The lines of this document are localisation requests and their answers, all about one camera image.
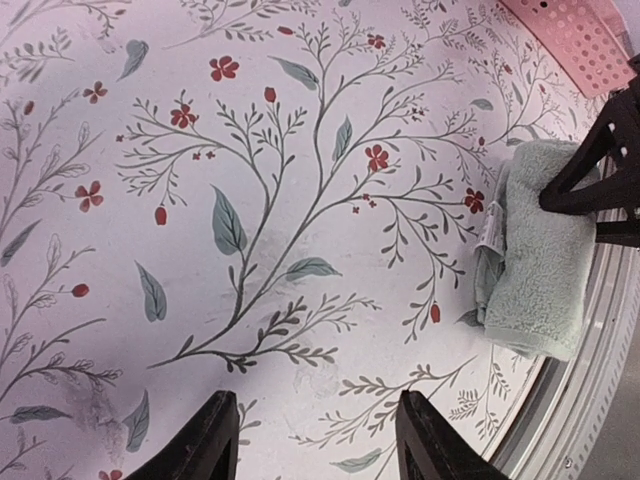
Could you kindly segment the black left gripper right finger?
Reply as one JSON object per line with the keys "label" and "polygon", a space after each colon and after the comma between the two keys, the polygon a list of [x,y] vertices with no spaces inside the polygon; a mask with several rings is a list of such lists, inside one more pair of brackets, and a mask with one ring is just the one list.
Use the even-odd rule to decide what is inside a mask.
{"label": "black left gripper right finger", "polygon": [[395,430],[402,480],[508,480],[419,391],[401,393]]}

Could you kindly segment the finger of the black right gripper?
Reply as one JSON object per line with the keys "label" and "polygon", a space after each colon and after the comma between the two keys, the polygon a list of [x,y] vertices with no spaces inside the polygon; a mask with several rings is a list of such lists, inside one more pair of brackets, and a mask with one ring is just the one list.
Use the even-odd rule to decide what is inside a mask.
{"label": "finger of the black right gripper", "polygon": [[[605,157],[617,170],[577,189],[576,185]],[[567,165],[544,188],[540,207],[548,212],[581,215],[639,206],[639,84],[631,82],[604,105]]]}
{"label": "finger of the black right gripper", "polygon": [[596,224],[596,242],[619,246],[639,246],[639,210],[615,210]]}

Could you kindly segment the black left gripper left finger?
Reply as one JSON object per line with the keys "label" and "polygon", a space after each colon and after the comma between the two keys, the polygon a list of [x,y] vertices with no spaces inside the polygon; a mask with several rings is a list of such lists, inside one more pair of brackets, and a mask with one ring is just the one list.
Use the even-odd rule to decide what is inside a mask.
{"label": "black left gripper left finger", "polygon": [[236,394],[219,390],[129,480],[234,480],[238,462]]}

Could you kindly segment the green panda towel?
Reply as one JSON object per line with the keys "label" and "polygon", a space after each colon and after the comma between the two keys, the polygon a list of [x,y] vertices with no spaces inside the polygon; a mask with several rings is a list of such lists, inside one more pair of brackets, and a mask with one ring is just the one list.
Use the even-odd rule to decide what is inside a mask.
{"label": "green panda towel", "polygon": [[519,145],[500,171],[476,246],[476,318],[486,338],[525,357],[571,360],[584,329],[596,218],[543,210],[539,195],[576,144]]}

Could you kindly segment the pink plastic basket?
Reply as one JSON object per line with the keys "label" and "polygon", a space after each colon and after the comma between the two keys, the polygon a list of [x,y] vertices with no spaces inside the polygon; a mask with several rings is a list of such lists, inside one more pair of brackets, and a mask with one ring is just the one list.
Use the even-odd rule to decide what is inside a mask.
{"label": "pink plastic basket", "polygon": [[595,98],[625,88],[630,65],[626,23],[612,1],[504,0],[502,4],[548,50],[578,90]]}

